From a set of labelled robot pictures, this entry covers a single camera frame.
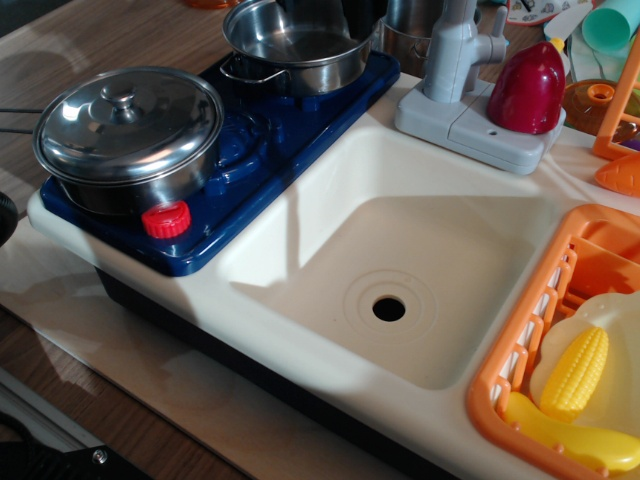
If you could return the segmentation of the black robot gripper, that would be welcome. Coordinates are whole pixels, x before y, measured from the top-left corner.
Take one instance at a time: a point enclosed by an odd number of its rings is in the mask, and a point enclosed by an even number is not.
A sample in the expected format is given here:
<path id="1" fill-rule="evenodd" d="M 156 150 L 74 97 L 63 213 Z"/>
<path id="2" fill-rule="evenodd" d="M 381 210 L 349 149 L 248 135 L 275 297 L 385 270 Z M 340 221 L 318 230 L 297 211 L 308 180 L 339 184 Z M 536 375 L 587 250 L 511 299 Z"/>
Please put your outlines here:
<path id="1" fill-rule="evenodd" d="M 387 1 L 277 1 L 288 19 L 327 26 L 353 40 L 368 39 L 380 18 L 386 14 Z"/>

